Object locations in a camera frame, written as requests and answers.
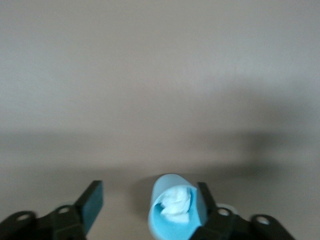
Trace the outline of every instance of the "crumpled white paper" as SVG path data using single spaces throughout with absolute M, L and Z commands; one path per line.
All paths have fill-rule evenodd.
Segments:
M 161 196 L 161 215 L 174 223 L 188 223 L 191 203 L 190 189 L 186 186 L 174 186 Z

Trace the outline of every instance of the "cup with tissue inside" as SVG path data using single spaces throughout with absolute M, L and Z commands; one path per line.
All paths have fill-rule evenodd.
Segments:
M 177 174 L 158 178 L 148 216 L 155 239 L 188 240 L 206 220 L 206 207 L 196 187 Z

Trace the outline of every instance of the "gray surface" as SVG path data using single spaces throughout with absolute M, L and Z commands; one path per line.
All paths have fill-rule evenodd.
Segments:
M 1 1 L 0 219 L 96 179 L 89 239 L 152 239 L 154 181 L 320 236 L 319 1 Z

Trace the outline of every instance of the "white tissue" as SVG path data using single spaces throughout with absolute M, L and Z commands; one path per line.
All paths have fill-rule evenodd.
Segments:
M 174 223 L 188 223 L 191 194 L 186 186 L 174 186 L 161 196 L 161 215 Z

